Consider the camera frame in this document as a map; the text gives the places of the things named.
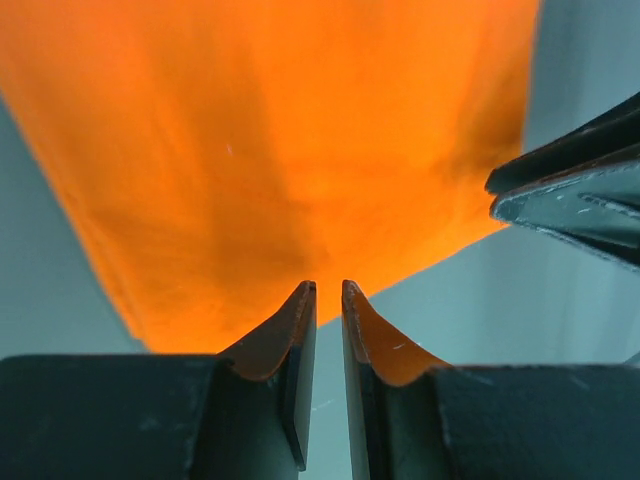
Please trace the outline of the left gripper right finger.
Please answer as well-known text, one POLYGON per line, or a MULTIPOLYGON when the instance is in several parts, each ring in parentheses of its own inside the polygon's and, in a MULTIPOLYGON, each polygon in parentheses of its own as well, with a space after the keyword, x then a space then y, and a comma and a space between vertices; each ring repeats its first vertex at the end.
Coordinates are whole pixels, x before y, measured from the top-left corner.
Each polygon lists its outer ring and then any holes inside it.
POLYGON ((635 479, 639 370, 451 365, 342 285, 356 479, 635 479))

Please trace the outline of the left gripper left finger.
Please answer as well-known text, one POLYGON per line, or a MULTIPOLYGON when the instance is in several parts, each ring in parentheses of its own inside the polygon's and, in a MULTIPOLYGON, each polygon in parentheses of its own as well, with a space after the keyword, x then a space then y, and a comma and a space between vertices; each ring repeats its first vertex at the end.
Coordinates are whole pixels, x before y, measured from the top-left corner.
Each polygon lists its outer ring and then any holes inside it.
POLYGON ((307 462, 316 286, 217 354, 1 363, 5 479, 295 479, 307 462))

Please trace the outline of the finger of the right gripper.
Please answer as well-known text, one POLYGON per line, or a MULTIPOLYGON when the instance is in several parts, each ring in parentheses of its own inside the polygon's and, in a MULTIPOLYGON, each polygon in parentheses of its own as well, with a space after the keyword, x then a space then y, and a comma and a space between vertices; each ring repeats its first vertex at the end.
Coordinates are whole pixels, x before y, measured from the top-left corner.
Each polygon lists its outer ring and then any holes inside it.
POLYGON ((637 167, 594 167, 541 179, 498 195, 491 216, 639 270, 637 167))
POLYGON ((485 190, 493 195, 503 194, 638 142, 636 93, 568 134, 495 168, 485 190))

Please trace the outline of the orange t shirt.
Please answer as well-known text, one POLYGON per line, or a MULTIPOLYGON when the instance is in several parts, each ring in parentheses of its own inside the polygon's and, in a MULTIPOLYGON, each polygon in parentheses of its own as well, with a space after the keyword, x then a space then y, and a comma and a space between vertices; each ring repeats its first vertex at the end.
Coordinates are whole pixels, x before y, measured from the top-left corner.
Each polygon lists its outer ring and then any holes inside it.
POLYGON ((5 1, 1 96, 132 336, 217 352, 499 230, 540 7, 5 1))

